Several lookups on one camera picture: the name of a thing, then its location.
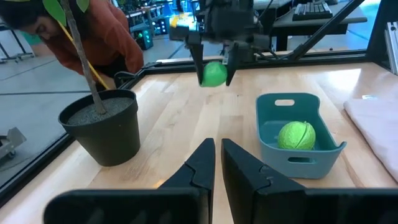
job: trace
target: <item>wooden table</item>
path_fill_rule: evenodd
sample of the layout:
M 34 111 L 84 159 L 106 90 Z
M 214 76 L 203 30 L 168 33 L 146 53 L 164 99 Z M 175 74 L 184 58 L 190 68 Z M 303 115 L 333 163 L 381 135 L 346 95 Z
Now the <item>wooden table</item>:
M 347 141 L 331 172 L 307 187 L 397 187 L 343 103 L 362 95 L 394 98 L 398 78 L 373 63 L 239 70 L 230 87 L 198 87 L 194 73 L 151 75 L 133 90 L 139 103 L 142 147 L 130 161 L 99 166 L 74 142 L 0 209 L 1 223 L 40 223 L 46 203 L 71 189 L 142 189 L 168 179 L 205 138 L 216 141 L 213 223 L 233 223 L 221 174 L 220 141 L 230 138 L 257 158 L 255 100 L 264 93 L 309 92 L 321 98 L 320 114 L 339 144 Z

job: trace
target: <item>person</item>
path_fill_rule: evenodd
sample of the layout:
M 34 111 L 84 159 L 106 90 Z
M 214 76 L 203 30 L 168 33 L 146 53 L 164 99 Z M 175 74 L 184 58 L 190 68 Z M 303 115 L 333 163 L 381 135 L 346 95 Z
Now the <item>person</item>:
M 90 0 L 86 12 L 69 1 L 89 63 L 111 89 L 117 72 L 138 72 L 144 64 L 142 50 L 131 37 L 122 10 L 107 0 Z M 73 43 L 59 23 L 45 10 L 43 0 L 0 1 L 0 17 L 11 29 L 39 35 L 58 61 L 83 75 L 83 67 Z M 104 90 L 98 79 L 97 89 Z

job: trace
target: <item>black plant pot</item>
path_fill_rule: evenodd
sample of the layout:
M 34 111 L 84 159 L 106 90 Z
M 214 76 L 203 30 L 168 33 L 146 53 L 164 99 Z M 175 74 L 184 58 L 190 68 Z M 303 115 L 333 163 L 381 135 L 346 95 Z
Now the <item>black plant pot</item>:
M 88 95 L 67 106 L 58 118 L 66 132 L 73 136 L 102 166 L 116 166 L 135 156 L 140 148 L 136 94 L 129 90 L 99 92 L 102 100 L 130 98 L 133 102 L 115 115 L 101 121 L 83 125 L 70 125 L 68 121 L 78 111 L 94 103 Z

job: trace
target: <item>plant stem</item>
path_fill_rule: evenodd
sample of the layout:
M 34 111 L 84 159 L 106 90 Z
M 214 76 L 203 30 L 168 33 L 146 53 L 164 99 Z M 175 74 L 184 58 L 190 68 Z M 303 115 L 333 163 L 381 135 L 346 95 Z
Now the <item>plant stem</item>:
M 73 17 L 72 10 L 69 6 L 69 0 L 61 0 L 61 5 L 63 10 L 65 11 L 65 15 L 67 17 L 68 25 L 70 28 L 71 35 L 73 37 L 73 41 L 75 43 L 77 54 L 79 55 L 81 66 L 83 67 L 83 74 L 86 77 L 86 81 L 91 91 L 91 95 L 93 96 L 95 110 L 99 114 L 105 114 L 106 110 L 104 104 L 101 101 L 100 95 L 98 94 L 97 88 L 95 87 L 95 81 L 90 72 L 90 67 L 88 65 L 88 60 L 86 58 L 85 51 L 83 49 L 83 44 L 81 43 L 81 38 L 79 34 L 79 30 L 77 29 L 76 20 Z

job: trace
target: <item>green tennis ball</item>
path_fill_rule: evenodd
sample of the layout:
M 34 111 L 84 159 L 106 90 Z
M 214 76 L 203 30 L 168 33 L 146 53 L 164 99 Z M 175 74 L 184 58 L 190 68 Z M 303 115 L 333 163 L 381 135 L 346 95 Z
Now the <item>green tennis ball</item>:
M 279 132 L 278 147 L 281 149 L 312 150 L 315 145 L 315 130 L 308 122 L 287 123 Z
M 216 87 L 226 81 L 226 67 L 219 62 L 210 62 L 203 71 L 202 87 Z

